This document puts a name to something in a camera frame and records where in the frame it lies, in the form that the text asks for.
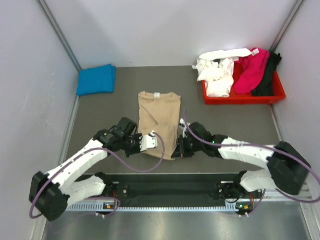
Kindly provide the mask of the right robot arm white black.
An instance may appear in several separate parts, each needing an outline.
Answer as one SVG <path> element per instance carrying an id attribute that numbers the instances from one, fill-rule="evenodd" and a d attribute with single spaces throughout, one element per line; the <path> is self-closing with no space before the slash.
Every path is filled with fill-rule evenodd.
<path id="1" fill-rule="evenodd" d="M 180 121 L 183 134 L 177 140 L 172 158 L 190 158 L 203 152 L 212 158 L 233 160 L 259 167 L 241 171 L 233 180 L 233 192 L 245 198 L 257 190 L 275 189 L 283 196 L 297 201 L 309 175 L 311 165 L 289 143 L 259 145 L 235 140 L 226 135 L 212 135 L 198 122 Z"/>

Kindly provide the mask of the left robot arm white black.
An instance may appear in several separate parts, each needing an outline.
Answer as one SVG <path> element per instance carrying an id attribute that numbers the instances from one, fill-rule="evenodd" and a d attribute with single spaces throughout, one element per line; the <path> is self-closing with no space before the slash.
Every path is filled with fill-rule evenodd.
<path id="1" fill-rule="evenodd" d="M 66 209 L 84 199 L 101 196 L 109 198 L 114 191 L 111 183 L 100 176 L 86 180 L 78 179 L 91 167 L 110 156 L 110 151 L 125 151 L 129 155 L 142 150 L 143 135 L 137 132 L 138 125 L 123 117 L 110 129 L 98 131 L 74 156 L 47 173 L 39 171 L 31 180 L 29 216 L 36 219 L 34 209 L 48 221 L 57 220 Z"/>

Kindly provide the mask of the beige t shirt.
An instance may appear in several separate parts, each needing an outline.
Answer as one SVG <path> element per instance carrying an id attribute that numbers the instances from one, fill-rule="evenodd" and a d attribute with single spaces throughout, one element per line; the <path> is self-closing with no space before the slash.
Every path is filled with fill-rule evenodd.
<path id="1" fill-rule="evenodd" d="M 180 123 L 181 96 L 174 92 L 138 94 L 139 123 L 138 131 L 147 135 L 155 131 L 163 141 L 158 140 L 158 147 L 148 149 L 147 155 L 161 158 L 162 144 L 165 147 L 164 160 L 172 161 L 172 155 L 176 149 L 178 128 Z"/>

